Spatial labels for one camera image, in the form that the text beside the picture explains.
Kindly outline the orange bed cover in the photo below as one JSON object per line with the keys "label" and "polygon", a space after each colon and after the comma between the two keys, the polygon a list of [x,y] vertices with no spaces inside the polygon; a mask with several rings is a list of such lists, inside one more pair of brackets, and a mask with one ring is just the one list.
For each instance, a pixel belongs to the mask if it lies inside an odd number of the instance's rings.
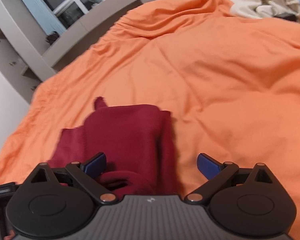
{"label": "orange bed cover", "polygon": [[23,182],[102,96],[173,116],[180,192],[204,178],[197,155],[262,162],[293,198],[300,239],[300,24],[232,16],[229,0],[157,0],[120,18],[36,90],[0,152],[0,184]]}

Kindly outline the grey wall cabinet unit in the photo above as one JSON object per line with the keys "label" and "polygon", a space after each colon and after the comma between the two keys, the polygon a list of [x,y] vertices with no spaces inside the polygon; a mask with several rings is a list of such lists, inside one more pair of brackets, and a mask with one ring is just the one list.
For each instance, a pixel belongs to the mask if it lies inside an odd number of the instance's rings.
{"label": "grey wall cabinet unit", "polygon": [[30,102],[36,87],[95,43],[121,16],[155,0],[104,0],[52,45],[22,0],[0,0],[0,73]]}

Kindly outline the small dark potted plant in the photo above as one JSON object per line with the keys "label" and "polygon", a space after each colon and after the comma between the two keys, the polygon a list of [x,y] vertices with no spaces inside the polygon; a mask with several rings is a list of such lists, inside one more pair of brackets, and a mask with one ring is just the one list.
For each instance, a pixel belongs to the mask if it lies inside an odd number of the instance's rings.
{"label": "small dark potted plant", "polygon": [[49,45],[52,45],[59,39],[59,37],[60,37],[60,35],[56,31],[53,31],[51,34],[46,36],[45,41]]}

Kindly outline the dark red shirt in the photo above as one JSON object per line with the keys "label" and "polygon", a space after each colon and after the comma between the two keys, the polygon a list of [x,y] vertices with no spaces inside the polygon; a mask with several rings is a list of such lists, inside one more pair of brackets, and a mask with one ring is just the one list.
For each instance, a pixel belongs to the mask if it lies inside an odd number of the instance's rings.
{"label": "dark red shirt", "polygon": [[51,167],[84,163],[102,152],[106,169],[98,183],[117,195],[176,194],[178,180],[171,114],[153,105],[109,107],[102,97],[82,126],[63,129]]}

